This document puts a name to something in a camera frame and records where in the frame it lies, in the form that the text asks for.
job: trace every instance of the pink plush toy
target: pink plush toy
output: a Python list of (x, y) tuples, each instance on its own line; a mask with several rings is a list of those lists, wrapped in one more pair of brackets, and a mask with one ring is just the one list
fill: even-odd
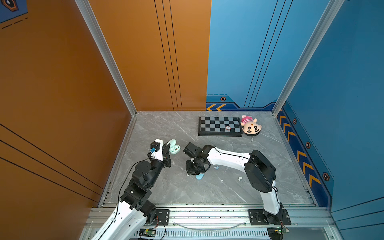
[(243, 127), (243, 132), (248, 136), (256, 136), (260, 133), (262, 126), (258, 125), (257, 119), (253, 119), (251, 116), (242, 116), (240, 125)]

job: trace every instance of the robotic arm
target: robotic arm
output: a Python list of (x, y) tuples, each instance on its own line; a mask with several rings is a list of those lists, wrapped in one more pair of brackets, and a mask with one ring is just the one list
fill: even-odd
[(171, 145), (156, 139), (151, 143), (148, 161), (140, 161), (120, 201), (92, 240), (129, 239), (144, 224), (154, 221), (156, 206), (148, 201), (152, 188), (165, 167), (171, 167), (169, 149)]
[(191, 160), (187, 160), (187, 174), (197, 175), (205, 173), (210, 165), (223, 165), (235, 168), (247, 174), (253, 188), (260, 192), (264, 203), (263, 216), (265, 223), (280, 225), (283, 219), (284, 207), (277, 197), (276, 168), (258, 150), (251, 153), (230, 152), (205, 145), (203, 148), (191, 142), (185, 147)]

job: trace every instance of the light blue object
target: light blue object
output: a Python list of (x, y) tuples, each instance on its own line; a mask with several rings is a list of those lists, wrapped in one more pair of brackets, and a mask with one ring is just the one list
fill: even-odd
[(201, 180), (204, 176), (204, 173), (200, 173), (199, 175), (196, 175), (197, 180)]
[(167, 142), (167, 144), (170, 144), (170, 148), (169, 148), (169, 153), (170, 154), (176, 154), (180, 151), (180, 146), (179, 145), (176, 145), (176, 139), (172, 139), (170, 140), (169, 142)]

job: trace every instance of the gray marble floor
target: gray marble floor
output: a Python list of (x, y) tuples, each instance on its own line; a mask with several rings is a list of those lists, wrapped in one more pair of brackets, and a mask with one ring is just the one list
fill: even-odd
[[(262, 125), (260, 134), (254, 137), (253, 142), (252, 137), (244, 134), (242, 137), (198, 136), (199, 116), (241, 118), (243, 114), (257, 118), (257, 123)], [(215, 145), (234, 152), (260, 150), (276, 167), (276, 186), (282, 203), (312, 203), (283, 144), (271, 112), (264, 111), (138, 112), (132, 136), (112, 185), (109, 202), (117, 202), (118, 191), (132, 164), (147, 157), (149, 145), (156, 138), (164, 140), (165, 143), (174, 138), (182, 150), (189, 142), (200, 147), (206, 144)], [(250, 185), (246, 174), (236, 169), (220, 166), (216, 170), (212, 166), (201, 180), (192, 175), (187, 176), (185, 161), (188, 157), (182, 150), (176, 155), (171, 155), (172, 167), (162, 170), (151, 189), (149, 200), (153, 203), (262, 203), (259, 192)]]

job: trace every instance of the black line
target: black line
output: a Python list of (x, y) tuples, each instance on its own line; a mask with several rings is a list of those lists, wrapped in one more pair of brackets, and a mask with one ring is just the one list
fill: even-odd
[(176, 42), (175, 42), (175, 31), (173, 30), (173, 19), (172, 19), (172, 9), (170, 8), (170, 0), (169, 0), (169, 10), (170, 10), (170, 20), (171, 20), (171, 22), (172, 22), (173, 44), (174, 44), (174, 46), (175, 46), (175, 57), (176, 57), (177, 79), (179, 80), (180, 104), (181, 104), (181, 110), (183, 110), (183, 101), (181, 100), (181, 88), (180, 88), (179, 66), (178, 66), (178, 64), (177, 64)]
[[(56, 185), (59, 185), (60, 187), (64, 187), (63, 185), (60, 185), (60, 184), (58, 184), (57, 182), (54, 182), (54, 181), (52, 181), (52, 180), (49, 180), (48, 178), (45, 178), (45, 177), (43, 177), (43, 176), (41, 176), (41, 175), (39, 175), (39, 174), (37, 174), (37, 173), (34, 173), (34, 172), (32, 172), (31, 170), (28, 170), (28, 169), (26, 169), (26, 168), (24, 168), (24, 167), (22, 167), (22, 166), (19, 166), (19, 165), (17, 165), (16, 163), (13, 163), (13, 162), (11, 162), (11, 161), (8, 161), (8, 160), (5, 159), (5, 158), (0, 157), (0, 159), (3, 159), (4, 161), (9, 162), (9, 163), (11, 163), (11, 164), (13, 164), (13, 165), (15, 165), (15, 166), (17, 166), (17, 167), (19, 167), (19, 168), (21, 168), (21, 169), (24, 169), (24, 170), (26, 170), (26, 171), (28, 171), (28, 172), (30, 172), (30, 173), (33, 173), (33, 174), (36, 175), (36, 176), (39, 176), (39, 177), (41, 177), (41, 178), (44, 178), (45, 180), (48, 180), (48, 181), (50, 181), (50, 182), (52, 182), (52, 183), (54, 183), (54, 184), (56, 184)], [(64, 188), (65, 188), (65, 189), (68, 189), (68, 190), (71, 191), (71, 192), (74, 192), (74, 193), (76, 193), (76, 194), (79, 194), (80, 196), (83, 196), (83, 197), (85, 197), (85, 198), (88, 198), (89, 200), (92, 200), (92, 201), (98, 203), (97, 201), (95, 201), (95, 200), (93, 200), (93, 199), (90, 199), (89, 197), (86, 197), (86, 196), (84, 196), (83, 194), (80, 194), (80, 193), (78, 193), (78, 192), (75, 192), (74, 190), (71, 190), (71, 189), (69, 189), (69, 188), (67, 188), (67, 187), (64, 187)]]
[(4, 142), (3, 140), (1, 140), (1, 139), (0, 139), (0, 142), (2, 142), (2, 143), (4, 143), (4, 144), (6, 144), (6, 145), (8, 145), (8, 146), (10, 146), (11, 148), (15, 149), (15, 150), (16, 150), (16, 151), (18, 151), (18, 152), (21, 152), (22, 154), (24, 154), (24, 155), (26, 155), (27, 157), (29, 157), (29, 158), (31, 158), (31, 159), (33, 159), (33, 160), (37, 161), (38, 163), (41, 163), (41, 164), (43, 164), (43, 165), (44, 165), (44, 166), (46, 166), (47, 168), (54, 170), (54, 171), (55, 171), (55, 172), (57, 172), (58, 174), (61, 174), (61, 175), (63, 175), (64, 177), (66, 177), (66, 178), (68, 178), (68, 179), (70, 179), (70, 180), (74, 181), (75, 183), (77, 183), (77, 184), (80, 184), (81, 186), (85, 187), (86, 189), (89, 189), (89, 190), (91, 190), (92, 192), (94, 192), (94, 193), (98, 194), (98, 193), (97, 193), (97, 192), (95, 192), (94, 190), (92, 190), (92, 189), (90, 189), (90, 188), (87, 188), (86, 186), (84, 186), (84, 185), (82, 185), (81, 183), (79, 183), (79, 182), (77, 182), (77, 181), (73, 180), (72, 178), (70, 178), (70, 177), (68, 177), (68, 176), (66, 176), (66, 175), (64, 175), (64, 174), (62, 174), (61, 172), (59, 172), (59, 171), (56, 171), (55, 169), (51, 168), (50, 166), (48, 166), (48, 165), (46, 165), (46, 164), (44, 164), (44, 163), (40, 162), (39, 160), (37, 160), (37, 159), (35, 159), (35, 158), (33, 158), (33, 157), (29, 156), (28, 154), (26, 154), (26, 153), (22, 152), (21, 150), (19, 150), (19, 149), (17, 149), (17, 148), (15, 148), (15, 147), (13, 147), (13, 146), (11, 146), (11, 145), (9, 145), (8, 143)]
[(77, 171), (73, 170), (72, 168), (68, 167), (67, 165), (65, 165), (64, 163), (60, 162), (59, 160), (57, 160), (56, 158), (54, 158), (52, 155), (49, 155), (47, 152), (45, 152), (44, 150), (42, 150), (41, 148), (37, 147), (36, 145), (34, 145), (33, 143), (31, 143), (30, 141), (26, 140), (25, 138), (23, 138), (22, 136), (20, 136), (19, 134), (15, 133), (14, 131), (10, 130), (9, 128), (7, 128), (6, 126), (4, 126), (3, 124), (0, 123), (0, 126), (2, 126), (3, 128), (5, 128), (6, 130), (10, 131), (11, 133), (15, 134), (16, 136), (18, 136), (19, 138), (23, 139), (24, 141), (26, 141), (27, 143), (31, 144), (32, 146), (34, 146), (35, 148), (39, 149), (40, 151), (42, 151), (43, 153), (45, 153), (46, 155), (50, 156), (51, 158), (55, 159), (56, 161), (58, 161), (59, 163), (61, 163), (62, 165), (66, 166), (67, 168), (71, 169), (72, 171), (74, 171), (75, 173), (79, 174), (80, 176), (82, 176), (83, 178), (87, 179), (88, 181), (90, 181), (91, 183), (93, 183), (94, 185), (98, 186), (99, 188), (101, 189), (104, 189), (102, 187), (100, 187), (99, 185), (97, 185), (96, 183), (92, 182), (91, 180), (89, 180), (88, 178), (84, 177), (83, 175), (81, 175), (80, 173), (78, 173)]
[[(370, 227), (370, 226), (376, 226), (376, 225), (381, 225), (381, 224), (384, 224), (384, 222), (382, 222), (382, 223), (376, 223), (376, 224), (371, 224), (371, 225), (365, 225), (365, 226), (359, 226), (359, 227)], [(340, 231), (341, 231), (341, 230), (348, 230), (348, 229), (354, 229), (354, 228), (359, 228), (359, 227), (350, 227), (350, 228), (339, 229), (339, 230), (340, 230)]]
[(7, 20), (5, 20), (5, 21), (2, 21), (1, 23), (5, 23), (6, 21), (9, 21), (9, 20), (12, 20), (12, 19), (14, 19), (14, 18), (17, 18), (17, 17), (20, 17), (20, 16), (23, 16), (24, 14), (27, 14), (28, 12), (26, 12), (26, 13), (23, 13), (23, 14), (21, 14), (21, 15), (18, 15), (18, 16), (15, 16), (15, 17), (13, 17), (13, 18), (10, 18), (10, 19), (7, 19)]
[(168, 50), (169, 50), (169, 59), (170, 59), (170, 67), (172, 69), (173, 87), (175, 88), (176, 106), (177, 106), (177, 110), (179, 110), (179, 103), (177, 102), (177, 94), (176, 94), (175, 75), (173, 74), (172, 56), (170, 55), (170, 46), (169, 46), (169, 38), (168, 38), (168, 28), (167, 28), (166, 12), (164, 10), (164, 2), (163, 2), (163, 0), (161, 0), (161, 3), (163, 4), (164, 22), (166, 24)]
[(256, 86), (257, 86), (257, 82), (259, 81), (259, 78), (260, 78), (260, 74), (261, 74), (261, 72), (262, 72), (262, 69), (263, 69), (263, 66), (264, 66), (264, 63), (265, 63), (266, 57), (267, 57), (267, 55), (268, 55), (268, 52), (269, 52), (269, 48), (270, 48), (270, 46), (271, 46), (271, 43), (272, 43), (272, 40), (273, 40), (273, 36), (275, 35), (275, 32), (276, 32), (276, 28), (277, 28), (277, 25), (279, 24), (279, 21), (280, 21), (280, 17), (281, 17), (281, 13), (283, 12), (283, 9), (284, 9), (284, 6), (285, 6), (285, 2), (286, 2), (286, 0), (284, 0), (284, 4), (283, 4), (283, 7), (281, 8), (281, 11), (280, 11), (280, 15), (279, 15), (279, 18), (277, 19), (277, 22), (276, 22), (276, 26), (275, 26), (275, 30), (273, 31), (273, 34), (272, 34), (272, 37), (271, 37), (271, 41), (269, 42), (269, 46), (268, 46), (268, 49), (266, 50), (266, 54), (265, 54), (265, 57), (264, 57), (264, 61), (263, 61), (262, 67), (260, 68), (259, 76), (257, 77), (257, 81), (256, 81), (256, 84), (255, 84), (255, 87), (253, 88), (253, 92), (252, 92), (252, 95), (251, 95), (251, 99), (249, 100), (249, 104), (248, 104), (248, 107), (250, 106), (250, 104), (251, 104), (251, 101), (252, 101), (252, 97), (253, 97), (253, 94), (255, 93), (255, 89), (256, 89)]
[(255, 77), (255, 73), (256, 73), (257, 65), (259, 65), (260, 56), (262, 55), (262, 52), (263, 52), (263, 48), (264, 48), (264, 44), (265, 44), (265, 40), (266, 40), (266, 37), (267, 37), (268, 32), (269, 32), (269, 27), (271, 26), (271, 23), (272, 23), (273, 15), (275, 14), (275, 10), (276, 10), (276, 6), (277, 6), (277, 2), (278, 2), (278, 1), (279, 1), (279, 0), (276, 1), (276, 5), (275, 5), (275, 8), (274, 8), (273, 13), (272, 13), (271, 21), (269, 22), (268, 30), (266, 31), (266, 34), (265, 34), (265, 38), (264, 38), (264, 42), (263, 42), (262, 49), (261, 49), (261, 51), (260, 51), (259, 59), (257, 60), (257, 64), (256, 64), (256, 67), (255, 67), (255, 71), (254, 71), (254, 73), (253, 73), (253, 77), (252, 77), (252, 81), (251, 81), (251, 84), (249, 85), (249, 89), (248, 89), (247, 97), (245, 98), (244, 107), (245, 107), (245, 104), (247, 103), (247, 99), (248, 99), (249, 91), (251, 90), (251, 87), (252, 87), (253, 78)]
[(159, 24), (159, 33), (160, 33), (161, 47), (163, 48), (164, 62), (166, 63), (166, 71), (167, 71), (167, 78), (168, 78), (168, 85), (169, 85), (170, 99), (171, 99), (171, 101), (172, 101), (172, 109), (175, 110), (175, 108), (173, 107), (172, 91), (170, 90), (170, 82), (169, 82), (169, 76), (168, 76), (168, 68), (167, 68), (166, 54), (165, 54), (165, 52), (164, 52), (163, 38), (161, 37), (159, 15), (157, 14), (156, 1), (153, 0), (153, 2), (155, 3), (155, 10), (156, 10), (156, 16), (157, 16), (157, 23)]
[(284, 23), (285, 23), (285, 20), (287, 19), (287, 16), (288, 16), (289, 10), (291, 9), (292, 3), (293, 3), (293, 0), (291, 1), (291, 5), (289, 5), (289, 8), (288, 8), (288, 12), (287, 12), (287, 15), (285, 16), (285, 19), (284, 19), (283, 25), (282, 25), (282, 27), (281, 27), (281, 29), (280, 29), (280, 32), (279, 32), (279, 36), (277, 37), (277, 40), (276, 40), (275, 46), (273, 47), (273, 51), (272, 51), (271, 57), (269, 58), (269, 62), (268, 62), (268, 65), (266, 66), (266, 69), (265, 69), (265, 72), (264, 72), (264, 75), (263, 75), (262, 81), (261, 81), (261, 83), (260, 83), (259, 89), (257, 90), (257, 94), (256, 94), (256, 97), (255, 97), (255, 99), (254, 99), (254, 101), (253, 101), (253, 104), (252, 104), (252, 106), (255, 104), (255, 101), (256, 101), (257, 95), (259, 94), (259, 91), (260, 91), (260, 87), (261, 87), (261, 86), (262, 86), (262, 84), (263, 84), (263, 80), (264, 80), (264, 77), (265, 77), (265, 73), (266, 73), (266, 71), (268, 70), (268, 67), (269, 67), (269, 63), (271, 62), (271, 59), (272, 59), (273, 53), (274, 53), (274, 51), (275, 51), (275, 48), (276, 48), (277, 42), (279, 41), (279, 37), (280, 37), (281, 31), (283, 30), (283, 27), (284, 27)]
[[(379, 213), (379, 212), (384, 212), (384, 210), (377, 211), (377, 212), (371, 212), (371, 213), (369, 213), (369, 214), (362, 214), (362, 215), (355, 216), (355, 217), (361, 217), (361, 216), (366, 216), (366, 215), (370, 215), (370, 214), (376, 214), (376, 213)], [(343, 221), (343, 220), (347, 220), (347, 219), (351, 219), (351, 218), (355, 218), (355, 217), (349, 217), (349, 218), (345, 218), (345, 219), (340, 219), (340, 220), (336, 220), (335, 222)]]
[[(369, 200), (369, 201), (366, 201), (366, 202), (362, 202), (362, 203), (360, 203), (360, 204), (356, 204), (356, 205), (353, 205), (353, 206), (350, 206), (350, 207), (355, 207), (355, 206), (358, 206), (358, 205), (361, 205), (361, 204), (366, 204), (366, 203), (368, 203), (368, 202), (373, 202), (373, 201), (376, 201), (376, 200), (379, 200), (379, 199), (382, 199), (382, 198), (384, 198), (384, 197), (379, 197), (379, 198), (376, 198), (376, 199), (372, 199), (372, 200)], [(350, 208), (350, 207), (345, 207), (345, 208), (343, 208), (343, 209), (339, 209), (339, 210), (333, 211), (333, 212), (331, 212), (331, 213), (338, 212), (338, 211), (341, 211), (341, 210), (344, 210), (344, 209), (348, 209), (348, 208)]]
[(7, 28), (7, 27), (9, 27), (9, 26), (12, 26), (12, 24), (10, 24), (10, 25), (8, 25), (8, 26), (5, 26), (5, 27), (3, 27), (3, 28), (1, 28), (1, 29)]

